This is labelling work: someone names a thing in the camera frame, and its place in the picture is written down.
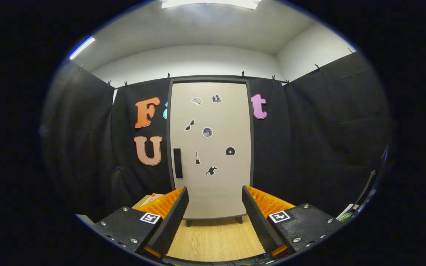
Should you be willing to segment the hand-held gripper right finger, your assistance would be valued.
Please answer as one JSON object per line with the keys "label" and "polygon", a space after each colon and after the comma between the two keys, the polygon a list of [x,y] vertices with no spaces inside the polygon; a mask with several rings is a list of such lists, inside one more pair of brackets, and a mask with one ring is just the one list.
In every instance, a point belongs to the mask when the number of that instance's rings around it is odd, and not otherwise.
{"label": "hand-held gripper right finger", "polygon": [[241,198],[260,244],[272,259],[311,249],[345,225],[312,204],[293,205],[251,186],[242,187]]}

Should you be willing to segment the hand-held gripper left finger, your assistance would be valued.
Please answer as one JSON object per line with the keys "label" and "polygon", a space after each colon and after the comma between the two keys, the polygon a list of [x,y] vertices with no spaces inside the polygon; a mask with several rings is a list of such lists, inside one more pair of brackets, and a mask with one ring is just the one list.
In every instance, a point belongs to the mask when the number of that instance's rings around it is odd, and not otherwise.
{"label": "hand-held gripper left finger", "polygon": [[183,186],[138,208],[121,207],[94,224],[94,231],[132,253],[166,255],[189,203]]}

